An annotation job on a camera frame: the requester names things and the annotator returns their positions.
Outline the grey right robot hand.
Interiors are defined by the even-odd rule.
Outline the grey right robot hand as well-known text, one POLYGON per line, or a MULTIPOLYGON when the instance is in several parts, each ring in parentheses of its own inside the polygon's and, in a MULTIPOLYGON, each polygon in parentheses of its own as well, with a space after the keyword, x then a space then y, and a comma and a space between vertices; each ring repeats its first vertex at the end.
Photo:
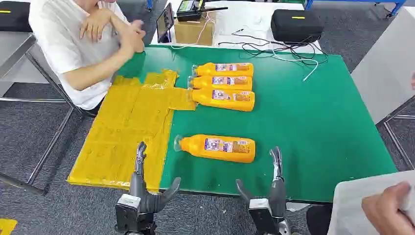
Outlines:
POLYGON ((270 156, 273 160, 273 179, 268 198, 254 199, 248 190, 243 186, 239 179, 235 180, 236 188, 242 198, 249 203, 249 213, 253 220, 264 222, 265 220, 284 220, 286 211, 286 189, 282 176, 282 154, 279 147, 270 150, 270 156))

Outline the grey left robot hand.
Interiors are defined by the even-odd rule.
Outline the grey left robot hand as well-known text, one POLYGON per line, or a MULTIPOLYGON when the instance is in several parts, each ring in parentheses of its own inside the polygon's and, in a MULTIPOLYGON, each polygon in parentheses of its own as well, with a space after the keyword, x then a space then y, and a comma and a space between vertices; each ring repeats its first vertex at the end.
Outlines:
POLYGON ((141 141, 137 147, 135 169, 130 180, 129 193, 140 198, 140 213, 158 213, 163 210, 165 205, 171 201, 173 196, 179 191, 181 177, 176 177, 171 186, 163 193, 152 194, 146 188, 144 180, 144 159, 146 157, 145 142, 141 141))

